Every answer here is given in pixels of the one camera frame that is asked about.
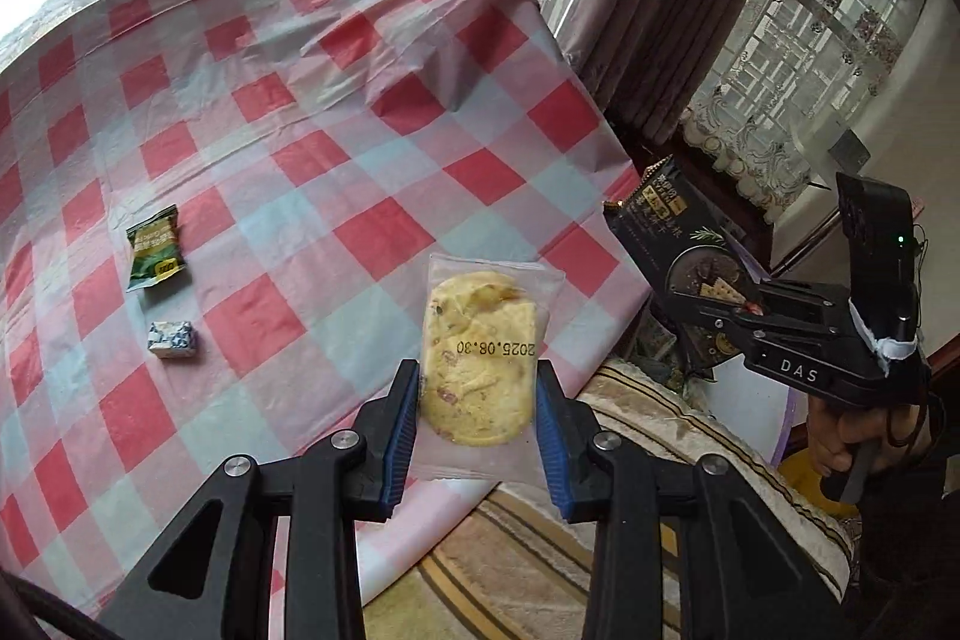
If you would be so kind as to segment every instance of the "snack bag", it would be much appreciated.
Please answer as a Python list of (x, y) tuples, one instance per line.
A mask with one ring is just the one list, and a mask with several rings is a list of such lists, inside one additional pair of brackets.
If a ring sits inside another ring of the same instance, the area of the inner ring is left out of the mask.
[[(672, 157), (647, 167), (640, 186), (605, 204), (604, 215), (659, 297), (680, 292), (762, 312), (757, 285)], [(721, 330), (680, 324), (676, 331), (689, 369), (709, 369), (739, 353)]]
[(127, 290), (155, 286), (186, 268), (176, 232), (176, 205), (127, 229), (133, 249)]
[(430, 256), (415, 475), (541, 482), (536, 359), (563, 279), (537, 263)]

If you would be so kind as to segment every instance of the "white tape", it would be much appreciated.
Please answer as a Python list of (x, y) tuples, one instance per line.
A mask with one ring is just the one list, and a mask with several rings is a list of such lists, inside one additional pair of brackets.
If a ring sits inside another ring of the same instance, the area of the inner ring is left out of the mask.
[(874, 355), (880, 360), (880, 368), (884, 375), (890, 374), (890, 362), (901, 362), (908, 356), (912, 356), (917, 349), (917, 338), (914, 336), (909, 342), (900, 342), (897, 339), (885, 336), (877, 339), (870, 327), (864, 323), (856, 307), (853, 306), (853, 300), (850, 300), (850, 314), (853, 318), (853, 325), (856, 326), (857, 333), (863, 338), (863, 341), (870, 346)]

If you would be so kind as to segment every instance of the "green snack packet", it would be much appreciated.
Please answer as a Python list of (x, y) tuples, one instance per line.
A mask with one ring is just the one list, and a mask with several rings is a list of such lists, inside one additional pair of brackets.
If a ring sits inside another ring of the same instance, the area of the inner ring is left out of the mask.
[(155, 286), (186, 266), (176, 239), (176, 204), (128, 228), (127, 239), (133, 247), (127, 290)]

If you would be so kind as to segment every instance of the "metal screw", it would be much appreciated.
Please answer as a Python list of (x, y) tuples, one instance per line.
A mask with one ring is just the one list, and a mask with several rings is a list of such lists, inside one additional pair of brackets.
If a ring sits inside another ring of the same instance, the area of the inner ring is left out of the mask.
[(224, 472), (230, 477), (240, 477), (250, 472), (251, 463), (246, 456), (231, 456), (224, 464)]
[(620, 447), (620, 444), (623, 442), (620, 439), (620, 435), (616, 432), (608, 432), (606, 429), (603, 432), (597, 432), (593, 436), (593, 444), (601, 451), (614, 451)]
[(723, 456), (717, 456), (716, 453), (708, 453), (704, 456), (702, 463), (704, 472), (709, 475), (726, 475), (727, 470), (730, 469), (730, 462)]
[(330, 444), (338, 451), (347, 451), (360, 441), (360, 435), (353, 429), (341, 429), (330, 437)]

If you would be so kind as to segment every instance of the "human hand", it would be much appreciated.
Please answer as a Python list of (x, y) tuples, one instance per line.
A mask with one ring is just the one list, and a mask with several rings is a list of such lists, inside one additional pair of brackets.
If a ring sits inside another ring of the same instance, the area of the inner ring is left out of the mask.
[[(871, 472), (880, 472), (904, 459), (906, 446), (895, 448), (887, 441), (887, 410), (845, 410), (839, 413), (827, 406), (823, 399), (808, 397), (806, 435), (813, 468), (824, 477), (833, 470), (847, 472), (853, 465), (853, 456), (847, 446), (856, 442), (879, 437), (880, 453), (870, 467)], [(890, 429), (894, 437), (904, 439), (913, 432), (920, 416), (918, 405), (901, 405), (890, 410)], [(911, 456), (920, 455), (930, 447), (930, 418), (923, 421), (923, 429), (910, 451)]]

